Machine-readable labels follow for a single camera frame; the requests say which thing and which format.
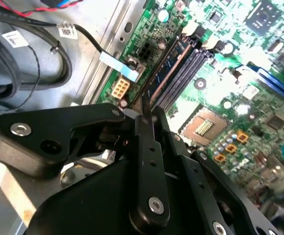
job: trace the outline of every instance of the motherboard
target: motherboard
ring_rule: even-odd
[[[147,95],[254,202],[284,188],[284,0],[149,0],[98,99]]]

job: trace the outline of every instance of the silver screw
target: silver screw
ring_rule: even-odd
[[[198,84],[197,84],[199,87],[203,87],[204,86],[204,83],[203,82],[198,82]]]
[[[25,123],[12,124],[10,131],[16,136],[28,136],[32,132],[31,127],[29,127],[29,125]]]
[[[142,121],[143,121],[145,124],[148,124],[148,121],[146,120],[146,118],[142,117]]]
[[[270,235],[276,235],[275,232],[273,232],[272,230],[269,230],[269,234]]]
[[[203,160],[207,160],[207,157],[206,157],[206,155],[205,155],[205,154],[200,153],[200,156],[201,156],[201,158],[203,158]]]
[[[155,214],[163,214],[163,212],[165,211],[161,200],[157,197],[151,197],[148,200],[148,205],[151,211],[154,212]]]
[[[111,111],[112,111],[113,114],[115,114],[115,115],[117,115],[117,116],[120,115],[120,113],[119,113],[117,110],[112,109]]]
[[[174,138],[177,140],[177,141],[180,141],[181,140],[181,137],[177,134],[174,135]]]
[[[220,223],[215,221],[212,223],[212,227],[214,228],[217,235],[226,235],[226,231]]]

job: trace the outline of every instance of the barcode label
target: barcode label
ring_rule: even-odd
[[[78,39],[77,30],[71,23],[62,23],[57,25],[59,36],[63,38]]]
[[[255,95],[258,94],[260,90],[253,86],[253,85],[250,85],[244,92],[243,92],[243,96],[249,100],[251,100],[252,98],[255,97]]]
[[[13,48],[26,47],[29,45],[26,39],[24,39],[24,37],[17,30],[4,33],[2,37],[6,39],[6,41],[9,42]]]

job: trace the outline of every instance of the green circuit board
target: green circuit board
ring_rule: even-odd
[[[163,53],[163,50],[157,48],[158,39],[164,37],[167,39],[167,44],[169,44],[176,36],[177,31],[184,27],[192,18],[188,9],[185,9],[184,14],[180,13],[174,8],[174,3],[175,1],[173,0],[165,5],[165,9],[169,12],[169,19],[167,22],[163,23],[157,17],[160,7],[155,4],[155,0],[149,1],[142,18],[119,58],[122,62],[128,61],[129,56],[139,59],[138,51],[145,42],[156,46],[152,57],[147,61],[142,61],[146,67],[145,71],[136,83],[131,83],[129,90],[127,91],[131,101],[133,101]],[[115,105],[118,103],[119,100],[112,97],[111,92],[120,75],[121,74],[115,70],[111,73],[100,94],[98,103],[109,102]]]
[[[202,91],[195,88],[195,79],[200,77],[208,77],[208,86]],[[178,132],[190,145],[196,145],[195,140],[185,136],[184,130],[187,125],[197,121],[195,116],[200,110],[207,108],[225,120],[227,125],[208,145],[201,148],[207,150],[213,159],[219,154],[225,158],[223,162],[216,163],[232,180],[244,187],[252,181],[257,182],[256,187],[263,187],[276,179],[283,179],[284,99],[259,80],[252,79],[237,85],[209,65],[203,67],[196,78],[167,113],[171,130]],[[256,94],[252,94],[249,100],[249,91],[254,87]],[[275,119],[279,126],[270,123]],[[242,143],[229,135],[239,130],[247,135],[246,142]],[[232,145],[236,147],[233,153],[217,150],[217,145],[226,138],[232,139]],[[255,186],[250,187],[250,194],[253,194]]]
[[[140,59],[139,51],[148,42],[154,46],[154,52],[147,61],[141,61],[145,70],[137,82],[131,82],[127,91],[130,102],[149,79],[152,69],[159,62],[163,50],[158,48],[158,40],[162,37],[167,39],[169,44],[177,35],[180,35],[182,28],[189,22],[194,21],[206,29],[202,41],[207,41],[212,36],[230,43],[234,50],[227,60],[238,64],[247,64],[254,60],[258,66],[269,70],[274,76],[284,82],[284,46],[278,53],[270,53],[269,50],[280,41],[284,44],[284,0],[273,0],[273,11],[276,20],[269,27],[262,27],[257,31],[251,26],[253,21],[250,15],[260,7],[268,7],[268,0],[184,0],[184,10],[180,12],[176,5],[178,0],[150,0],[144,14],[136,26],[129,42],[127,43],[119,60],[126,63],[130,58]],[[158,19],[159,12],[165,9],[169,13],[169,19],[161,22]],[[250,56],[254,51],[259,56]],[[109,102],[118,104],[119,100],[111,95],[112,90],[121,74],[113,71],[104,86],[98,103]]]
[[[166,22],[158,19],[163,9],[169,13]],[[224,161],[215,161],[251,197],[263,186],[284,179],[284,98],[255,74],[246,73],[248,76],[237,83],[232,70],[256,65],[284,83],[284,0],[150,0],[120,57],[124,63],[134,58],[145,66],[138,81],[130,82],[130,102],[164,54],[158,40],[164,37],[169,45],[193,23],[206,30],[201,39],[206,46],[216,38],[229,47],[205,63],[168,110],[170,128],[189,144],[206,150],[211,158],[224,156]],[[146,42],[154,46],[154,53],[143,61],[139,53]],[[111,94],[120,76],[116,71],[111,73],[98,103],[119,104]],[[206,88],[198,90],[195,83],[201,78]],[[208,143],[185,134],[201,111],[222,120],[223,128]],[[202,124],[208,128],[217,122]],[[217,145],[229,132],[243,133],[247,141],[233,140],[236,150],[219,152]]]

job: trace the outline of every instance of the red cable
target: red cable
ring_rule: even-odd
[[[39,8],[36,8],[32,11],[28,11],[28,12],[20,12],[20,11],[16,11],[14,9],[11,9],[9,6],[7,6],[3,0],[0,0],[0,5],[7,9],[7,10],[10,10],[10,11],[13,11],[14,13],[16,13],[17,15],[19,16],[23,16],[23,17],[28,17],[28,16],[31,16],[34,12],[39,12],[39,11],[48,11],[48,12],[55,12],[59,9],[64,9],[64,8],[67,8],[67,7],[70,7],[70,6],[75,6],[77,5],[79,2],[81,2],[83,0],[78,0],[78,1],[75,1],[75,2],[72,2],[72,3],[67,3],[67,4],[64,4],[64,5],[61,5],[59,7],[56,7],[56,8],[51,8],[51,7],[39,7]]]
[[[19,16],[27,17],[27,16],[30,16],[30,15],[33,14],[33,12],[23,14],[23,13],[21,13],[20,11],[16,11],[16,10],[10,9],[2,0],[0,0],[0,5],[1,5],[3,8],[7,9],[7,10],[13,11],[14,13],[16,13],[16,14],[19,15]]]

